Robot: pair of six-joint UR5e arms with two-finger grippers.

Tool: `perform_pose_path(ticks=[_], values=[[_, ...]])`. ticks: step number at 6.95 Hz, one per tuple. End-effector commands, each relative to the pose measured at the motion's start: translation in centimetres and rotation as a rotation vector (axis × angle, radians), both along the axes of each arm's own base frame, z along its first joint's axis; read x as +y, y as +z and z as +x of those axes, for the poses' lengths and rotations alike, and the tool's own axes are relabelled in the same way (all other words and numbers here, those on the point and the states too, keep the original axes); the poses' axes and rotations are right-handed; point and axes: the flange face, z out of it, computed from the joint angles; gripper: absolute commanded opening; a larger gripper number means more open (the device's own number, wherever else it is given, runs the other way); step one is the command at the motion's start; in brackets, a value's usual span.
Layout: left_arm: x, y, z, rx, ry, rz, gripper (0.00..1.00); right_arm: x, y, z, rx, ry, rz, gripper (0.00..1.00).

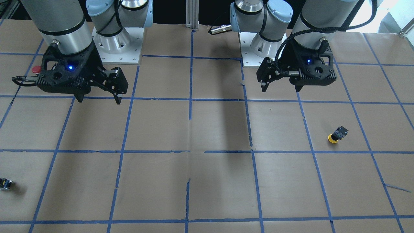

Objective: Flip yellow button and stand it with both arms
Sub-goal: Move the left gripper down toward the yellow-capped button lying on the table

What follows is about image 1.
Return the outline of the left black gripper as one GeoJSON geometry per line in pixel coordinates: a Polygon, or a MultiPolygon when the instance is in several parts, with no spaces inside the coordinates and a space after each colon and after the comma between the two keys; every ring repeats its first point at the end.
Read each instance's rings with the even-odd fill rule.
{"type": "MultiPolygon", "coordinates": [[[[295,65],[299,75],[290,77],[289,81],[299,93],[303,86],[327,86],[336,81],[332,57],[333,53],[328,40],[324,39],[318,49],[305,48],[296,41],[289,43],[289,49],[294,55],[295,65]]],[[[262,92],[266,92],[269,84],[287,77],[289,71],[281,68],[279,62],[264,58],[257,70],[257,81],[261,84],[262,92]]]]}

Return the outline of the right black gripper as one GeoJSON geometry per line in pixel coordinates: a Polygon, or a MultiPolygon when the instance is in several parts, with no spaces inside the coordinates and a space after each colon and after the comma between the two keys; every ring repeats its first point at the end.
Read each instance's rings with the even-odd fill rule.
{"type": "Polygon", "coordinates": [[[81,52],[64,55],[58,44],[50,44],[42,59],[42,71],[36,76],[16,76],[12,81],[19,86],[37,86],[48,93],[73,94],[79,103],[92,86],[113,94],[119,105],[127,93],[128,82],[120,67],[103,70],[95,44],[81,52]]]}

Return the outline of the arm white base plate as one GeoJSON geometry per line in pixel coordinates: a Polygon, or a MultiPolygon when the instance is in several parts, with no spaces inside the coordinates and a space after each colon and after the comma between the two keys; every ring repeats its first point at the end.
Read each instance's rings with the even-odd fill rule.
{"type": "Polygon", "coordinates": [[[139,64],[144,28],[124,28],[118,35],[104,37],[96,33],[92,38],[104,64],[139,64]]]}
{"type": "Polygon", "coordinates": [[[251,32],[239,33],[239,39],[243,64],[246,68],[258,68],[266,57],[274,60],[282,43],[282,40],[266,41],[259,33],[251,32]]]}

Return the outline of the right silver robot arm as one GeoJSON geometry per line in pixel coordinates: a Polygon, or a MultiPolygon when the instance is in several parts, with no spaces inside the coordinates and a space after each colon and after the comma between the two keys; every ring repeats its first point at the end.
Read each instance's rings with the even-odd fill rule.
{"type": "Polygon", "coordinates": [[[139,63],[143,30],[153,23],[152,0],[88,0],[94,23],[89,30],[77,0],[24,0],[23,6],[48,48],[33,76],[16,76],[19,86],[37,86],[48,93],[72,94],[78,102],[93,86],[110,92],[117,104],[128,81],[120,67],[103,63],[139,63]]]}

